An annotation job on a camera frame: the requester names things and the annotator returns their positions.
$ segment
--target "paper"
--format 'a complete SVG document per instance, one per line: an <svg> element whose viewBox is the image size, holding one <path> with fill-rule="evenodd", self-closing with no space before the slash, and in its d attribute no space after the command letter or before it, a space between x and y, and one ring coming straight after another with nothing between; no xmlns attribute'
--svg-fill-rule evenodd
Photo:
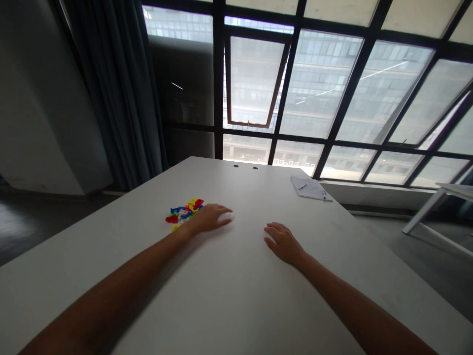
<svg viewBox="0 0 473 355"><path fill-rule="evenodd" d="M291 181L299 196L313 198L315 200L324 199L324 188L317 180L291 176ZM325 197L327 202L333 201L333 198L327 192L325 192Z"/></svg>

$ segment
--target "white wall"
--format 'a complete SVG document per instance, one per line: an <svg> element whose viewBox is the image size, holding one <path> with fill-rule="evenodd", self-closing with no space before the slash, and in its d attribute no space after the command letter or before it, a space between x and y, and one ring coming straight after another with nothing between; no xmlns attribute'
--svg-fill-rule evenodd
<svg viewBox="0 0 473 355"><path fill-rule="evenodd" d="M0 4L0 174L83 195L113 182L93 108L48 0Z"/></svg>

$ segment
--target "black window frame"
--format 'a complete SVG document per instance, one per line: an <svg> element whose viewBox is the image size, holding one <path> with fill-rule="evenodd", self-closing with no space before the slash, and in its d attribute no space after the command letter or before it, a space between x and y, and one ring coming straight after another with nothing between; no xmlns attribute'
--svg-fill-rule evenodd
<svg viewBox="0 0 473 355"><path fill-rule="evenodd" d="M382 24L386 18L393 0L379 0L372 16L371 23L368 27L337 23L332 21L317 20L304 17L306 0L299 0L297 11L295 15L287 15L281 13L274 13L269 11L255 10L251 8L243 8L238 6L226 5L225 0L214 0L214 2L204 2L198 0L143 0L143 5L156 6L161 8L169 8L174 10L182 10L188 12L195 12L200 14L212 15L213 16L213 61L214 61L214 126L204 125L191 125L182 123L164 123L167 128L180 128L187 130L206 131L214 133L215 140L215 159L223 159L223 135L241 135L258 138L271 139L271 148L269 154L268 165L272 165L274 160L274 153L276 150L276 144L278 140L294 141L294 142L307 142L322 144L323 150L315 168L314 175L312 178L321 179L320 175L327 162L327 158L333 146L346 146L352 148L363 148L371 149L375 151L371 162L368 164L365 172L362 175L360 181L343 180L335 178L325 178L325 180L334 181L346 181L346 182L358 182L368 183L375 185L386 185L386 186L404 186L412 188L422 189L434 189L428 187L415 187L411 186L415 178L420 174L427 163L432 157L445 157L454 159L466 159L469 162L466 166L458 172L457 176L450 181L450 183L458 182L458 179L471 167L473 166L473 154L457 154L449 152L441 152L439 148L446 141L448 136L453 132L456 125L461 121L470 108L473 107L473 83L470 83L449 106L443 115L436 121L435 125L432 126L425 136L421 139L418 144L399 144L389 142L395 129L401 122L405 113L409 109L410 105L414 101L417 93L425 82L430 71L437 63L439 59L447 59L457 62L473 63L473 45L450 42L449 39L456 27L460 23L463 15L471 5L473 0L464 0L458 7L456 13L451 19L449 25L445 29L441 38L431 38L423 35L415 35L410 33L403 33L392 30L382 30ZM239 17L249 20L264 21L280 25L294 26L294 33L289 35L291 37L289 57L287 59L286 75L284 78L284 86L281 95L281 101L279 104L278 115L275 123L274 133L267 132L253 132L253 131L242 131L229 128L223 128L223 61L224 58L224 45L225 38L228 36L228 32L236 31L234 26L228 26L224 24L225 16ZM364 39L360 52L357 56L355 65L352 69L352 73L346 84L345 92L339 103L335 118L333 120L330 132L326 139L302 137L285 135L279 132L281 127L281 120L284 113L284 107L288 94L288 87L291 79L292 68L294 65L294 59L296 54L297 45L299 42L299 35L301 29L313 30L320 32L328 32L336 35L343 36L357 36ZM373 143L361 143L361 142L349 142L349 141L337 141L336 137L341 127L345 114L348 110L353 94L356 90L358 81L362 75L365 65L368 61L372 48L377 40L389 41L399 44L415 45L430 48L433 50L433 54L421 72L419 78L408 91L401 104L394 111L390 120L391 125L388 125L383 136L379 138L377 144ZM468 93L466 98L463 100L455 114L451 117L448 124L437 136L435 141L430 145L427 150L419 150L418 147L428 138L431 132L442 122L448 112L458 104L459 100L463 97L462 95ZM423 158L419 161L417 166L407 176L403 184L386 184L381 182L366 182L368 174L371 172L374 164L376 163L380 154L384 151L392 151L399 153L409 153L421 155Z"/></svg>

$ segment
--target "gray floor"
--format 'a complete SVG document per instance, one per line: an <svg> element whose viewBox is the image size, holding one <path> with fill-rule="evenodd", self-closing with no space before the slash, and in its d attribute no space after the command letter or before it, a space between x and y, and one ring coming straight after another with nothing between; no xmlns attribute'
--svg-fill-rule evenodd
<svg viewBox="0 0 473 355"><path fill-rule="evenodd" d="M42 243L117 197L90 201L3 194L0 191L0 266ZM436 239L422 227L401 232L407 220L355 216L433 289L473 323L473 259ZM427 222L473 251L472 228Z"/></svg>
<svg viewBox="0 0 473 355"><path fill-rule="evenodd" d="M473 323L473 258L421 226L405 235L401 230L408 220L359 215L355 218ZM433 221L426 224L473 251L473 228Z"/></svg>
<svg viewBox="0 0 473 355"><path fill-rule="evenodd" d="M116 199L71 201L0 191L0 266Z"/></svg>

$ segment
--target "table leg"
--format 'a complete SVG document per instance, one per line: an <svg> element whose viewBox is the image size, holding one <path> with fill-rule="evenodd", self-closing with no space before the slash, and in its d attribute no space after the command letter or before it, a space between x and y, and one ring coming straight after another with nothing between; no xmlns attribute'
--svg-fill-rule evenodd
<svg viewBox="0 0 473 355"><path fill-rule="evenodd" d="M445 195L446 190L441 187L417 212L417 214L410 220L406 227L403 229L404 234L409 234L411 230L424 219L429 211L435 206L435 204Z"/></svg>

